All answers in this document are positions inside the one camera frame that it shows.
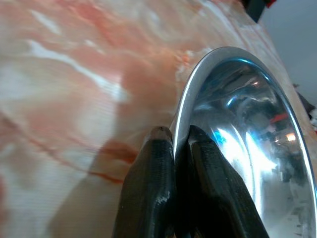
metal bowl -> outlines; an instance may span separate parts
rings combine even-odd
[[[174,120],[177,162],[189,126],[202,128],[243,178],[272,238],[316,238],[316,194],[295,114],[269,70],[225,47],[193,70]]]

